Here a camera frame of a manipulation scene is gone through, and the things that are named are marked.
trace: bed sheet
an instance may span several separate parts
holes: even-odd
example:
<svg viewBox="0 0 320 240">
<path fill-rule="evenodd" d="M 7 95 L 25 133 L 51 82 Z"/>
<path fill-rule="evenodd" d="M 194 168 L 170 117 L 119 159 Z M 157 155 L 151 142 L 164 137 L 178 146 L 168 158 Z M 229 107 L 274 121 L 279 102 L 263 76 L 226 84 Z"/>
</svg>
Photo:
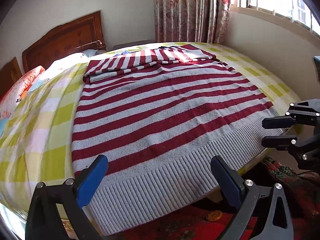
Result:
<svg viewBox="0 0 320 240">
<path fill-rule="evenodd" d="M 185 44 L 215 54 L 219 60 L 235 68 L 265 93 L 279 114 L 284 114 L 291 102 L 300 100 L 285 83 L 264 67 L 233 49 L 217 44 L 153 43 L 118 49 L 90 59 L 112 57 L 125 50 Z M 87 65 L 77 64 L 35 90 L 18 105 L 0 137 L 0 202 L 23 219 L 27 217 L 37 182 L 55 185 L 74 177 L 70 137 Z M 265 153 L 257 155 L 239 172 L 250 169 Z M 67 219 L 63 209 L 58 209 L 61 218 Z"/>
</svg>

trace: silver bolt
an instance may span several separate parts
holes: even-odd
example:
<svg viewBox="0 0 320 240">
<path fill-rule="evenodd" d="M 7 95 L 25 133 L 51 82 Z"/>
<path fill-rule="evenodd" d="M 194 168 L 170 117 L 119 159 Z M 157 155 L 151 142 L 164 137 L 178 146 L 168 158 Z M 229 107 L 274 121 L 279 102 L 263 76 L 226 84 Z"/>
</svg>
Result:
<svg viewBox="0 0 320 240">
<path fill-rule="evenodd" d="M 277 189 L 282 189 L 282 185 L 280 183 L 276 183 L 276 188 Z"/>
<path fill-rule="evenodd" d="M 37 185 L 36 185 L 37 188 L 42 188 L 43 187 L 43 182 L 39 182 Z"/>
<path fill-rule="evenodd" d="M 66 180 L 66 184 L 67 184 L 67 185 L 72 185 L 73 182 L 74 182 L 73 179 L 67 179 L 67 180 Z"/>
<path fill-rule="evenodd" d="M 247 179 L 245 181 L 246 185 L 248 185 L 249 187 L 251 187 L 253 185 L 253 181 L 251 179 Z"/>
</svg>

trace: gold round object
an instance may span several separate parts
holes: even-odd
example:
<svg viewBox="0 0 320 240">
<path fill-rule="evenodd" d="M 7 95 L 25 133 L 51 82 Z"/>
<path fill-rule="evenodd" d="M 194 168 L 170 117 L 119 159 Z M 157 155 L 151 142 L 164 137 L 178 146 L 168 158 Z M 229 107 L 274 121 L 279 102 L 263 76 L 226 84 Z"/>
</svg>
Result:
<svg viewBox="0 0 320 240">
<path fill-rule="evenodd" d="M 209 221 L 209 222 L 215 222 L 217 220 L 219 220 L 221 217 L 222 217 L 222 212 L 220 210 L 216 210 L 212 213 L 210 213 L 206 219 Z"/>
</svg>

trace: red and gray striped sweater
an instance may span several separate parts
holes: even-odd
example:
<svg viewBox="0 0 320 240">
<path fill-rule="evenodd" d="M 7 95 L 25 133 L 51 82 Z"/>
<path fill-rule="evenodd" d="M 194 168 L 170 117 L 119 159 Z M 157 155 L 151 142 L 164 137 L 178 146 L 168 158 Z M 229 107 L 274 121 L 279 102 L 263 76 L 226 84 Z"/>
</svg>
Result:
<svg viewBox="0 0 320 240">
<path fill-rule="evenodd" d="M 72 134 L 75 175 L 99 154 L 109 169 L 90 203 L 113 234 L 175 211 L 216 185 L 210 159 L 238 170 L 283 130 L 268 98 L 215 55 L 191 45 L 91 61 Z"/>
</svg>

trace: curtain fold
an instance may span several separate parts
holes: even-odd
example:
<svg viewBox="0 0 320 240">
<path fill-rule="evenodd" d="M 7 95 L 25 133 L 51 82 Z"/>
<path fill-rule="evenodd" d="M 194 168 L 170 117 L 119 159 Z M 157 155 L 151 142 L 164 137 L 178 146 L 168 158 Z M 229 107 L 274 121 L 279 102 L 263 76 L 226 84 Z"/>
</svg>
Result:
<svg viewBox="0 0 320 240">
<path fill-rule="evenodd" d="M 157 42 L 223 42 L 230 0 L 154 0 Z"/>
</svg>

